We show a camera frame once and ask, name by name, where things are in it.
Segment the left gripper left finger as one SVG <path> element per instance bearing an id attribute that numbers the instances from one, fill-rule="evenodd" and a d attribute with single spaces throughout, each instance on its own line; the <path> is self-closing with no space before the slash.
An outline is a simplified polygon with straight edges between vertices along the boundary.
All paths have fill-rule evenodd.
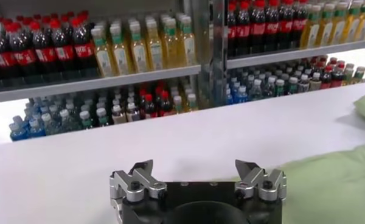
<path id="1" fill-rule="evenodd" d="M 153 160 L 135 163 L 129 173 L 115 170 L 109 176 L 110 203 L 117 218 L 123 217 L 123 200 L 140 203 L 145 193 L 152 199 L 162 200 L 167 194 L 167 183 L 155 179 L 151 172 Z"/>

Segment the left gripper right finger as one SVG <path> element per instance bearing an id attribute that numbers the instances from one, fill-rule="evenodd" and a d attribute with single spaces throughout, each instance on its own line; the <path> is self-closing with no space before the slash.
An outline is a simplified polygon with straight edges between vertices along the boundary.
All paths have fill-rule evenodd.
<path id="1" fill-rule="evenodd" d="M 267 202 L 285 201 L 287 197 L 287 176 L 282 170 L 267 172 L 256 163 L 235 160 L 240 181 L 235 182 L 234 190 L 239 198 L 250 199 L 258 196 Z"/>

